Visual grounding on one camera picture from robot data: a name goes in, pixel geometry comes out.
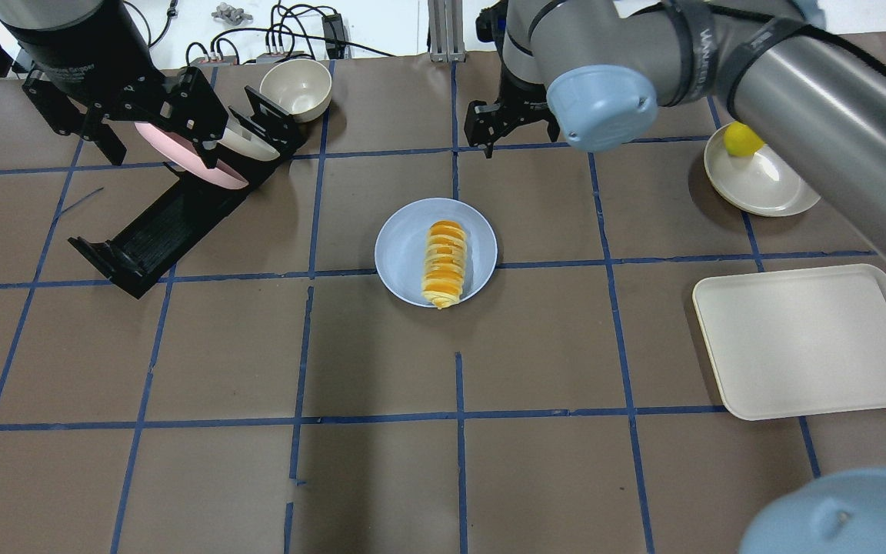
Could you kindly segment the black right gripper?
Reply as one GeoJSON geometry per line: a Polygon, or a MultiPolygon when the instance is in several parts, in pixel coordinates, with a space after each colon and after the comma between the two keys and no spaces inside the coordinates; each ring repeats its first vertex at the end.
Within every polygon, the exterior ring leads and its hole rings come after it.
{"type": "Polygon", "coordinates": [[[481,99],[468,103],[465,140],[468,147],[482,151],[485,158],[491,159],[497,138],[537,122],[546,123],[549,141],[558,140],[559,123],[548,106],[545,86],[527,82],[502,66],[496,104],[481,99]]]}

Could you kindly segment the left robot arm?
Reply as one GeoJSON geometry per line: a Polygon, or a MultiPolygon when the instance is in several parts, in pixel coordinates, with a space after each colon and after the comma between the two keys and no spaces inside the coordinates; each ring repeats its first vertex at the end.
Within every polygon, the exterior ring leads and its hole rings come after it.
{"type": "Polygon", "coordinates": [[[25,94],[59,135],[92,142],[113,165],[126,147],[109,122],[144,122],[182,138],[204,167],[217,165],[224,105],[201,71],[174,75],[121,1],[0,1],[0,22],[34,61],[25,94]]]}

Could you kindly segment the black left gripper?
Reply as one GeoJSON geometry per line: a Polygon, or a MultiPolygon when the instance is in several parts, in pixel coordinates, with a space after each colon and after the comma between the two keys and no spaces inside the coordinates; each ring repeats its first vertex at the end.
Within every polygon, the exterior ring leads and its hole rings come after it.
{"type": "Polygon", "coordinates": [[[177,165],[187,171],[224,169],[218,141],[224,135],[228,110],[208,78],[196,67],[173,75],[155,72],[126,82],[85,74],[80,84],[53,83],[35,68],[22,91],[52,131],[77,135],[92,143],[110,165],[120,167],[127,148],[108,122],[147,122],[184,139],[177,165]]]}

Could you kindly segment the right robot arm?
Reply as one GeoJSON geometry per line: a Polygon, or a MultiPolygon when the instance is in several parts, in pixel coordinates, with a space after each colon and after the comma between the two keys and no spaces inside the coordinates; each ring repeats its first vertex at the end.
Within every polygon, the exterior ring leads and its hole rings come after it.
{"type": "Polygon", "coordinates": [[[662,106],[713,95],[886,259],[886,65],[824,28],[814,1],[501,1],[478,38],[502,63],[493,105],[472,102],[471,146],[491,153],[547,122],[588,153],[643,135],[662,106]]]}

